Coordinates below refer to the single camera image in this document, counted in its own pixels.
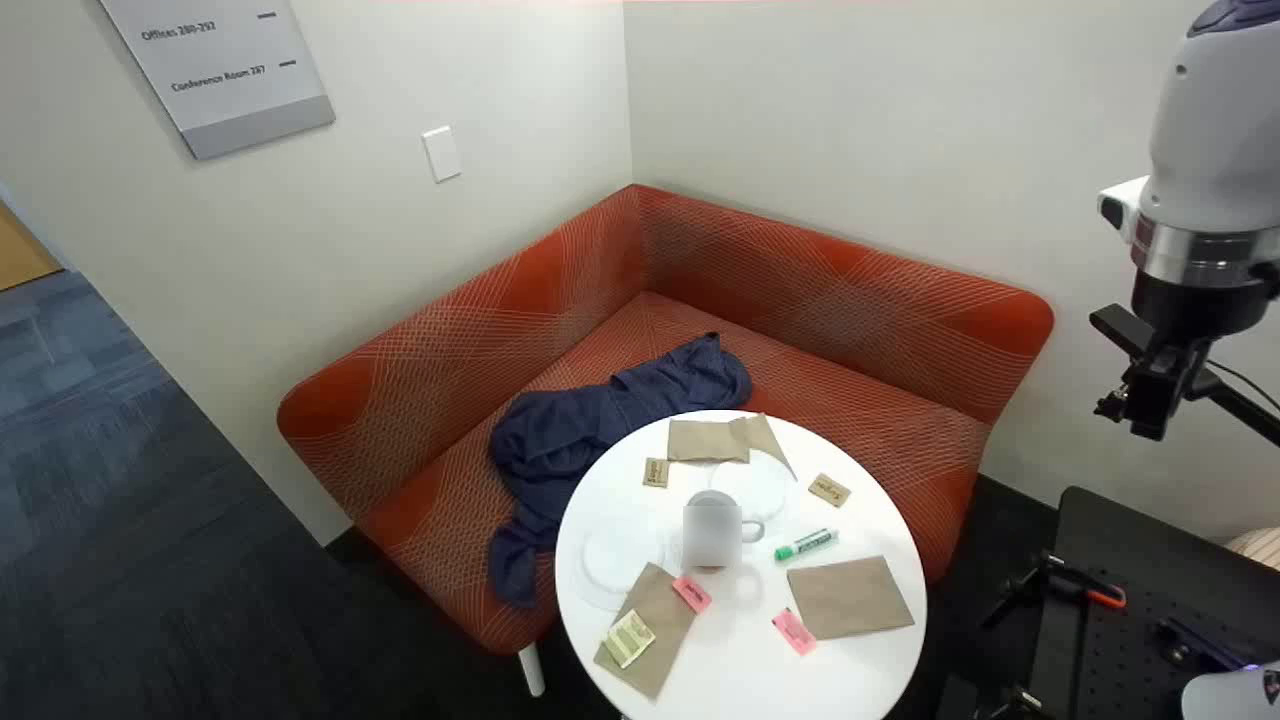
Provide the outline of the white wall switch plate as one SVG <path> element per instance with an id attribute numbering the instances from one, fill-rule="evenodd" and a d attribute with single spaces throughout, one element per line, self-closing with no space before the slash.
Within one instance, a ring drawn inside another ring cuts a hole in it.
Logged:
<path id="1" fill-rule="evenodd" d="M 428 130 L 419 136 L 419 144 L 423 144 L 423 156 L 428 156 L 428 168 L 432 168 L 432 180 L 435 180 L 435 182 L 446 182 L 446 180 L 455 180 L 455 174 L 464 172 L 446 125 L 428 129 Z"/>

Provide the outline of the green marker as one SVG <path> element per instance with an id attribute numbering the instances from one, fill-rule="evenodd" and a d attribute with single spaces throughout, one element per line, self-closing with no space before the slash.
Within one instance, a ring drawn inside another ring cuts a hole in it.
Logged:
<path id="1" fill-rule="evenodd" d="M 810 546 L 824 546 L 824 543 L 830 543 L 835 538 L 835 527 L 815 527 L 815 530 L 803 530 L 798 538 L 791 538 L 791 543 L 781 543 L 777 551 L 772 551 L 772 561 L 777 564 L 787 564 L 787 561 L 796 561 L 796 557 L 803 557 L 803 551 L 810 551 Z"/>

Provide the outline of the brown napkin upper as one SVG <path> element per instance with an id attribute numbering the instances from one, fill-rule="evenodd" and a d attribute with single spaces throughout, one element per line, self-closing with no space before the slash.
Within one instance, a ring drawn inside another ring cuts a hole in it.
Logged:
<path id="1" fill-rule="evenodd" d="M 668 455 L 677 462 L 742 462 L 749 449 L 732 434 L 726 424 L 671 421 Z"/>

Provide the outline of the small brown sugar packet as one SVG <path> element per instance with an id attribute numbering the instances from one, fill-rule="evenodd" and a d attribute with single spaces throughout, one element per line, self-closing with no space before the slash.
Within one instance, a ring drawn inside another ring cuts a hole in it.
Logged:
<path id="1" fill-rule="evenodd" d="M 851 495 L 841 480 L 830 480 L 830 477 L 824 477 L 824 471 L 806 485 L 806 493 L 810 493 L 815 498 L 830 502 L 830 509 L 842 509 L 849 495 Z"/>

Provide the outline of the clear plastic lid left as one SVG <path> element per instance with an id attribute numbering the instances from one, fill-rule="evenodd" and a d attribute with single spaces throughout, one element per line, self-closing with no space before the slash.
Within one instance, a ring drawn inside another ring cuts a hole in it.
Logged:
<path id="1" fill-rule="evenodd" d="M 588 530 L 578 569 L 595 586 L 623 592 L 640 573 L 640 536 L 620 527 Z"/>

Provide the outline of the orange corner sofa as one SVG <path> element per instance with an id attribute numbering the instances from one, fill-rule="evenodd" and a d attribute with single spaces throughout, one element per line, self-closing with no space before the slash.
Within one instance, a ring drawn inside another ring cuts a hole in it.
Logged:
<path id="1" fill-rule="evenodd" d="M 677 413 L 841 444 L 944 574 L 1048 331 L 1016 282 L 629 182 L 298 380 L 275 427 L 428 606 L 514 656 L 556 619 L 566 493 Z"/>

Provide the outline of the white mug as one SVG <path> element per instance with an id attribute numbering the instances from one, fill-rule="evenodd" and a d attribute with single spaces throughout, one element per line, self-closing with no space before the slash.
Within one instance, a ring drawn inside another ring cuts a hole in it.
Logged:
<path id="1" fill-rule="evenodd" d="M 684 502 L 684 557 L 695 569 L 723 569 L 739 543 L 755 543 L 759 536 L 762 525 L 742 514 L 720 489 L 691 493 Z"/>

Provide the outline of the wall sign plaque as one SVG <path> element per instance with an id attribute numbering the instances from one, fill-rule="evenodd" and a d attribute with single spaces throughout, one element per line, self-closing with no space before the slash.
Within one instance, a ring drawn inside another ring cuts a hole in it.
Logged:
<path id="1" fill-rule="evenodd" d="M 95 0 L 192 159 L 336 118 L 291 0 Z"/>

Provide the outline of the tiny brown packet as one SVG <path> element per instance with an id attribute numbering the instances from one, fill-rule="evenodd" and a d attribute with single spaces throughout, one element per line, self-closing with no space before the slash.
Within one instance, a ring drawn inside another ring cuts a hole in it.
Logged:
<path id="1" fill-rule="evenodd" d="M 668 489 L 668 458 L 645 458 L 645 489 Z"/>

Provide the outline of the brown napkin under lid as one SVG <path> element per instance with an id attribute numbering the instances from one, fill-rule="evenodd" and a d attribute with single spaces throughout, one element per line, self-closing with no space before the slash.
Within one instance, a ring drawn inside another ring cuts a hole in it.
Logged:
<path id="1" fill-rule="evenodd" d="M 742 449 L 751 449 L 751 451 L 762 451 L 762 455 L 772 455 L 772 458 L 782 458 L 782 449 L 781 449 L 772 424 L 769 424 L 759 413 L 736 416 L 736 421 L 732 421 L 732 434 L 736 434 Z"/>

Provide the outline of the pink packet near mug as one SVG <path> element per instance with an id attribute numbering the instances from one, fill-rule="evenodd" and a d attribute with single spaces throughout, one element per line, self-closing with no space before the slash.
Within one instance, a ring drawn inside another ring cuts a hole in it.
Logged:
<path id="1" fill-rule="evenodd" d="M 677 574 L 671 580 L 671 592 L 691 606 L 691 613 L 705 613 L 710 603 L 709 586 L 687 580 L 687 574 Z"/>

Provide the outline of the pink packet near bag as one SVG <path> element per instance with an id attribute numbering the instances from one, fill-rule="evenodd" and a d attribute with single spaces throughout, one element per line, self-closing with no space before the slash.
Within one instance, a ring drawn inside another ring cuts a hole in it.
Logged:
<path id="1" fill-rule="evenodd" d="M 815 646 L 810 633 L 803 628 L 803 619 L 791 606 L 781 606 L 772 614 L 772 628 L 787 640 L 787 646 L 796 656 L 806 656 Z"/>

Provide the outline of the dark blue cloth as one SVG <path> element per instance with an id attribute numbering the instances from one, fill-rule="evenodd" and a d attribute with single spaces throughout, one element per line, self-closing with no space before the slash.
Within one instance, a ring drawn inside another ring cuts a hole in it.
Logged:
<path id="1" fill-rule="evenodd" d="M 578 477 L 629 431 L 699 406 L 739 406 L 749 367 L 705 331 L 599 385 L 521 392 L 488 434 L 510 514 L 488 538 L 488 586 L 527 613 L 535 561 L 552 546 Z"/>

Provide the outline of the large brown paper bag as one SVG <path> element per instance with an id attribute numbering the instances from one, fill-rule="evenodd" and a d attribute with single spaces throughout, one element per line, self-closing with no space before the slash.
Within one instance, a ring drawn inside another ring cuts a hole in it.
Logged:
<path id="1" fill-rule="evenodd" d="M 882 557 L 791 569 L 787 586 L 815 640 L 894 633 L 912 623 L 912 606 Z"/>

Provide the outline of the brown napkin with yellow packet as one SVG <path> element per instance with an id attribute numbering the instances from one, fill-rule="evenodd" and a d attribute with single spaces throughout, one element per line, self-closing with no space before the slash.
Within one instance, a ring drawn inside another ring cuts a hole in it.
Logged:
<path id="1" fill-rule="evenodd" d="M 620 663 L 613 650 L 613 636 L 629 619 L 640 619 L 653 643 L 630 663 Z M 658 564 L 645 564 L 620 613 L 605 628 L 591 663 L 640 692 L 645 698 L 655 698 L 677 666 L 691 619 L 695 613 L 677 597 L 671 574 Z"/>

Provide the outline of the yellow sweetener packet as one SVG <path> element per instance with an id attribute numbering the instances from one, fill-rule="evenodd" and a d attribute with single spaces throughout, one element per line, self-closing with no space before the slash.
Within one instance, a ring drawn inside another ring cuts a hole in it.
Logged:
<path id="1" fill-rule="evenodd" d="M 655 633 L 629 613 L 623 619 L 613 623 L 605 650 L 613 656 L 616 666 L 637 663 L 653 646 Z"/>

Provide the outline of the round white table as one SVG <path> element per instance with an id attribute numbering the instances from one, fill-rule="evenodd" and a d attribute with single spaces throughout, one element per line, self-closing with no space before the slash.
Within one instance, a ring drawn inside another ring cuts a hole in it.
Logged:
<path id="1" fill-rule="evenodd" d="M 926 586 L 894 498 L 859 458 L 810 427 L 781 416 L 769 416 L 769 424 L 796 477 L 796 493 L 781 514 L 759 520 L 762 536 L 739 546 L 726 569 L 705 573 L 684 557 L 684 502 L 691 493 L 717 489 L 710 471 L 720 462 L 671 462 L 668 489 L 645 489 L 645 458 L 668 455 L 665 421 L 613 444 L 564 509 L 556 536 L 561 623 L 583 672 L 623 720 L 882 720 L 912 684 L 923 650 Z M 842 509 L 806 493 L 819 471 L 851 493 Z M 658 564 L 671 580 L 695 574 L 710 597 L 695 613 L 655 698 L 591 663 L 605 628 L 637 583 L 605 592 L 583 574 L 578 546 L 599 527 L 637 530 L 640 569 Z M 806 656 L 787 646 L 772 614 L 796 606 L 796 597 L 787 564 L 777 564 L 772 551 L 815 527 L 835 527 L 835 538 L 803 551 L 798 569 L 882 557 L 912 606 L 906 628 L 819 640 Z"/>

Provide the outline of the orange handled clamp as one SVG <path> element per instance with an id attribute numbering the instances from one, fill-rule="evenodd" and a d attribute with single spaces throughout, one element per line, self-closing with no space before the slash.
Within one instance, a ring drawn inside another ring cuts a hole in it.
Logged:
<path id="1" fill-rule="evenodd" d="M 1054 551 L 1035 551 L 1018 574 L 995 586 L 995 603 L 987 606 L 983 628 L 1001 623 L 1011 603 L 1023 603 L 1035 597 L 1082 600 L 1112 613 L 1127 606 L 1127 592 L 1118 583 L 1087 569 L 1075 569 Z"/>

